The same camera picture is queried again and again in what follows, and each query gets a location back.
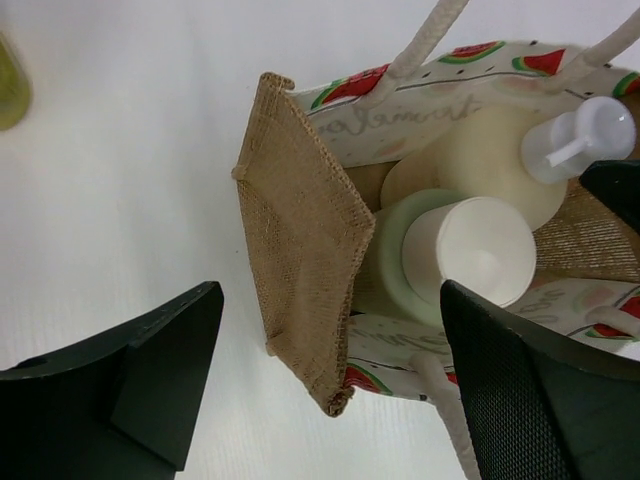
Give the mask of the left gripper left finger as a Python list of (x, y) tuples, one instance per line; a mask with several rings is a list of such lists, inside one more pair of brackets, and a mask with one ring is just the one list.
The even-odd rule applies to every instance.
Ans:
[(174, 478), (187, 463), (222, 312), (222, 288), (207, 281), (2, 371), (2, 478)]

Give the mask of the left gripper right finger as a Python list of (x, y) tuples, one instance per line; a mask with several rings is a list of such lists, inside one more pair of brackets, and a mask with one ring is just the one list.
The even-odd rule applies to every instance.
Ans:
[(454, 281), (442, 285), (440, 305), (482, 478), (638, 478), (638, 362)]

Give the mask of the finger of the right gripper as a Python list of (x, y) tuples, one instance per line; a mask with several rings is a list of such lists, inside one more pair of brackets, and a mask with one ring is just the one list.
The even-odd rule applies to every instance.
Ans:
[(640, 165), (638, 159), (594, 162), (580, 184), (631, 228), (640, 226)]

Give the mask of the cream pump lotion bottle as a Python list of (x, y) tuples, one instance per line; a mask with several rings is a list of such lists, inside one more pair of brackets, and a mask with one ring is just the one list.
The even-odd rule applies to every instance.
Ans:
[(555, 117), (487, 106), (399, 161), (384, 180), (381, 204), (442, 188), (502, 199), (537, 230), (560, 209), (570, 179), (597, 161), (626, 159), (636, 138), (630, 110), (610, 97), (591, 98)]

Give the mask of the jute watermelon canvas bag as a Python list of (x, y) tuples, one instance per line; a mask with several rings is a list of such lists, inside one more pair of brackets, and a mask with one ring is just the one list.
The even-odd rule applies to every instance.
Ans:
[[(432, 404), (469, 479), (484, 479), (442, 319), (433, 327), (355, 309), (391, 169), (470, 114), (511, 105), (555, 117), (594, 97), (636, 123), (639, 75), (612, 62), (639, 38), (630, 15), (597, 44), (490, 41), (432, 52), (464, 10), (440, 1), (385, 65), (299, 91), (262, 75), (233, 171), (267, 350), (329, 415), (355, 389)], [(639, 227), (570, 179), (537, 230), (526, 292), (503, 310), (639, 364)]]

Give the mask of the yellow dish soap bottle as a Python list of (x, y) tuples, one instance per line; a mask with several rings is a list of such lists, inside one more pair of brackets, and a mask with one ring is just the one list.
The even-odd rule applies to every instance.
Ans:
[(16, 126), (31, 105), (32, 89), (13, 45), (1, 34), (1, 130)]

